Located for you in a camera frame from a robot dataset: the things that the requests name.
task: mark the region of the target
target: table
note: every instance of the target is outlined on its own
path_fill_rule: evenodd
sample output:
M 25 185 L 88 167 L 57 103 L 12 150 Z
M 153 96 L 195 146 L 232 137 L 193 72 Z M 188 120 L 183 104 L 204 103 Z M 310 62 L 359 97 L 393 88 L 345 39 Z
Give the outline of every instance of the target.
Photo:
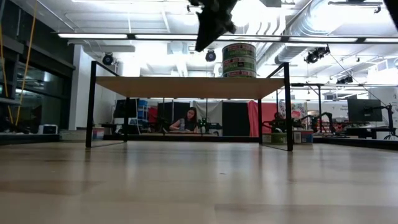
M 90 93 L 88 100 L 86 147 L 91 147 L 95 86 L 98 84 L 126 97 L 126 111 L 130 97 L 138 98 L 216 98 L 216 99 L 261 99 L 285 86 L 287 90 L 287 108 L 290 106 L 289 64 L 284 63 L 285 78 L 192 78 L 192 77 L 120 77 L 117 73 L 97 61 L 91 62 Z M 102 67 L 114 77 L 97 77 L 97 67 Z M 262 123 L 261 106 L 258 106 L 258 120 Z M 124 126 L 128 124 L 125 113 Z M 292 136 L 288 146 L 292 150 Z M 125 131 L 123 142 L 127 142 Z M 258 141 L 262 144 L 262 126 L 259 125 Z

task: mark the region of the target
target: glass wall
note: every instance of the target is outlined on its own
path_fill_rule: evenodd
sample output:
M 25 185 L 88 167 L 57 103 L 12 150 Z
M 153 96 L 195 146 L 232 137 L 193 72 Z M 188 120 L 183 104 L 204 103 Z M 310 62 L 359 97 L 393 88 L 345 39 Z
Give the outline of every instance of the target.
M 37 134 L 39 126 L 43 124 L 55 124 L 58 129 L 67 129 L 70 79 L 29 66 L 22 91 L 25 64 L 18 62 L 15 66 L 17 71 L 14 74 L 14 78 L 17 79 L 15 99 L 19 100 L 23 95 L 18 126 L 31 134 Z M 0 80 L 0 95 L 4 92 L 2 89 L 3 81 Z M 18 106 L 12 106 L 11 111 L 15 123 Z
M 16 98 L 22 95 L 21 89 L 16 90 Z M 45 96 L 24 90 L 22 106 L 19 112 L 19 124 L 28 129 L 30 133 L 36 134 L 41 124 L 56 124 L 60 126 L 61 104 L 58 98 Z M 14 121 L 17 117 L 18 107 L 13 107 Z
M 17 68 L 17 84 L 22 86 L 25 73 L 25 64 L 19 63 Z M 41 71 L 37 68 L 28 67 L 25 88 L 33 88 L 47 92 L 51 95 L 65 95 L 65 82 L 63 78 L 55 76 L 49 72 Z

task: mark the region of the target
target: camera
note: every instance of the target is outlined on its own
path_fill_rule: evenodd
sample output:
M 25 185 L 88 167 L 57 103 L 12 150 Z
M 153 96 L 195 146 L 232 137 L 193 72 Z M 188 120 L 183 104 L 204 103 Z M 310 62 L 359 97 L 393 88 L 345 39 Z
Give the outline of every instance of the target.
M 112 65 L 112 63 L 113 63 L 113 54 L 112 54 L 112 52 L 105 53 L 104 58 L 102 58 L 102 63 L 104 63 L 104 65 Z
M 208 50 L 206 54 L 206 61 L 214 62 L 215 60 L 216 60 L 216 53 L 214 53 L 214 50 Z

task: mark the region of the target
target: cable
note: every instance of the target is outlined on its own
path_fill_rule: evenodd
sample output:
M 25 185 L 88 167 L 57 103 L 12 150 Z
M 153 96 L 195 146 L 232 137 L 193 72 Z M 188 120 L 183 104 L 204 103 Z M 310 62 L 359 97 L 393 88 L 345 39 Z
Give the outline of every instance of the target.
M 30 40 L 29 40 L 29 46 L 28 46 L 28 50 L 27 50 L 25 74 L 24 74 L 24 79 L 22 80 L 21 98 L 19 99 L 19 102 L 21 104 L 18 106 L 17 121 L 15 122 L 16 126 L 18 126 L 19 113 L 21 111 L 22 100 L 24 99 L 25 80 L 26 80 L 27 70 L 28 70 L 28 67 L 29 67 L 30 51 L 32 50 L 33 34 L 34 34 L 34 31 L 35 31 L 35 25 L 36 25 L 37 2 L 38 2 L 38 0 L 36 0 L 34 12 L 33 12 L 33 23 L 32 23 L 32 29 L 30 31 Z
M 336 60 L 336 58 L 330 54 L 330 56 L 337 62 L 337 64 L 344 70 L 344 72 L 347 73 L 347 75 L 351 76 L 353 78 L 354 81 L 356 81 L 358 84 L 360 84 L 352 75 L 349 74 L 349 72 L 347 71 L 347 69 L 345 69 L 340 63 L 339 61 Z M 375 96 L 373 93 L 371 93 L 365 86 L 362 86 L 362 88 L 364 88 L 370 95 L 372 95 L 373 97 L 375 97 L 377 100 L 380 100 L 377 96 Z
M 1 54 L 1 65 L 2 65 L 2 75 L 4 79 L 4 91 L 6 92 L 6 97 L 8 98 L 8 85 L 7 85 L 7 75 L 6 75 L 6 65 L 4 62 L 4 52 L 3 52 L 3 46 L 2 46 L 2 24 L 0 24 L 0 54 Z M 14 123 L 13 118 L 12 118 L 12 113 L 11 113 L 11 108 L 10 105 L 8 107 L 8 114 L 10 117 L 11 124 Z

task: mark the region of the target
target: spotlight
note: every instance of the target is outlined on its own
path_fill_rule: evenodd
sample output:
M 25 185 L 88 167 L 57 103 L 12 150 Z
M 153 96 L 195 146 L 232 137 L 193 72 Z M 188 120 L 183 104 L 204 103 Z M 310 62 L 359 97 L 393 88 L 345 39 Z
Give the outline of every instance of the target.
M 214 50 L 208 50 L 206 54 L 206 61 L 214 62 L 215 60 L 216 60 L 216 53 L 214 53 Z
M 308 55 L 304 61 L 307 63 L 315 63 L 328 54 L 330 54 L 329 46 L 317 47 L 314 51 L 308 52 Z
M 113 54 L 112 52 L 106 52 L 104 58 L 102 58 L 102 63 L 104 65 L 112 65 L 113 63 Z
M 354 82 L 353 77 L 351 75 L 348 75 L 344 78 L 337 80 L 336 84 L 348 84 L 353 82 Z

